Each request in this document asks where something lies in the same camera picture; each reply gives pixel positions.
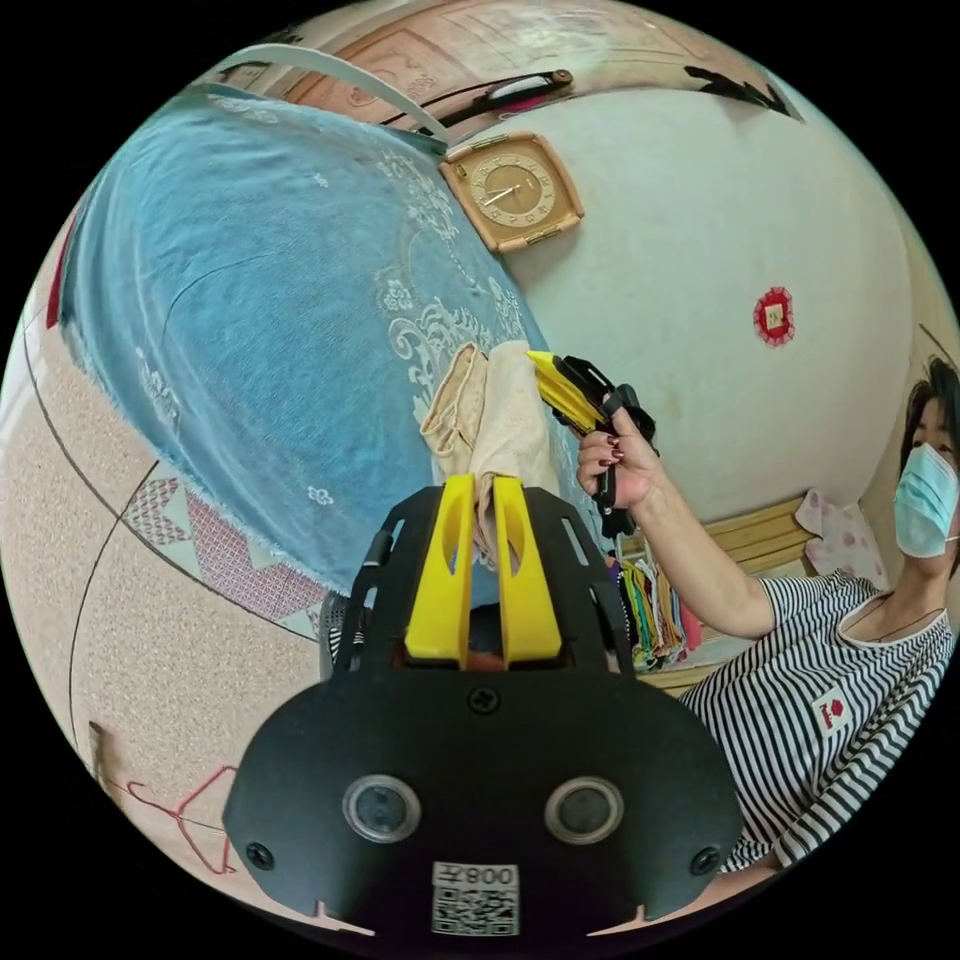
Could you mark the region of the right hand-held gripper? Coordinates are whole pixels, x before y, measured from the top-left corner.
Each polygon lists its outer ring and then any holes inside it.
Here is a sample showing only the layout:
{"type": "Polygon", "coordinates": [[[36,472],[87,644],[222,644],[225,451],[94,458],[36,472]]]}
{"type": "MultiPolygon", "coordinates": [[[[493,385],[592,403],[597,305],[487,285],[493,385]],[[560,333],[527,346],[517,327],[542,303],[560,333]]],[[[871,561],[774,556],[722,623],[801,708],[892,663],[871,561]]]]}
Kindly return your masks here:
{"type": "MultiPolygon", "coordinates": [[[[604,404],[610,396],[625,409],[635,427],[656,454],[654,445],[655,420],[639,405],[635,390],[629,384],[615,387],[592,363],[574,356],[560,356],[546,351],[527,352],[533,364],[539,395],[551,410],[554,418],[563,422],[580,436],[597,429],[613,435],[615,431],[605,420],[604,404]]],[[[602,535],[606,539],[632,536],[636,524],[626,509],[617,508],[616,476],[613,467],[608,468],[597,480],[597,490],[592,499],[602,520],[602,535]]]]}

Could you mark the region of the person's right hand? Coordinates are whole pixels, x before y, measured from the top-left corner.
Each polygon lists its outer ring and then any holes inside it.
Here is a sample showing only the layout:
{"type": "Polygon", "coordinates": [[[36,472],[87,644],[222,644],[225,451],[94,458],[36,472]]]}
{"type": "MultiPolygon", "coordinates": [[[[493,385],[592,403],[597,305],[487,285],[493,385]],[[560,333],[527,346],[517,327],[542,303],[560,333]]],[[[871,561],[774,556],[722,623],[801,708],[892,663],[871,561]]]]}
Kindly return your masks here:
{"type": "Polygon", "coordinates": [[[647,495],[661,490],[667,480],[660,457],[641,434],[629,412],[621,407],[610,417],[612,433],[597,431],[580,442],[577,480],[589,497],[598,494],[600,480],[614,481],[614,507],[643,518],[647,495]]]}

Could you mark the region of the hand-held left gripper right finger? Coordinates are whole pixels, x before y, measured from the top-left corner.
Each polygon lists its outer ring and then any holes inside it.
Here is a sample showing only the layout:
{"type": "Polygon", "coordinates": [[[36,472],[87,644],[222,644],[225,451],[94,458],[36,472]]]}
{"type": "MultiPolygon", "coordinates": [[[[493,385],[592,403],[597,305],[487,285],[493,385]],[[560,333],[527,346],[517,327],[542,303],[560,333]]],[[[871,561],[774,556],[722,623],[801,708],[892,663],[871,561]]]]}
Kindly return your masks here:
{"type": "Polygon", "coordinates": [[[521,481],[493,481],[502,654],[507,669],[555,660],[561,634],[521,481]]]}

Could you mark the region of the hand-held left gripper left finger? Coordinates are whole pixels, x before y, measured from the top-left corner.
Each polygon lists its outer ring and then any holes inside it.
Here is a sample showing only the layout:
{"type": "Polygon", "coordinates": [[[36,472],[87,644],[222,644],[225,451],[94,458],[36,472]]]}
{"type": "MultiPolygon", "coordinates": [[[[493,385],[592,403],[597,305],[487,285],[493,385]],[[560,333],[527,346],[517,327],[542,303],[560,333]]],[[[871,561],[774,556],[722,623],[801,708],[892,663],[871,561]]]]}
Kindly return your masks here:
{"type": "Polygon", "coordinates": [[[474,477],[450,477],[427,538],[423,567],[405,635],[414,662],[468,659],[472,592],[474,477]]]}

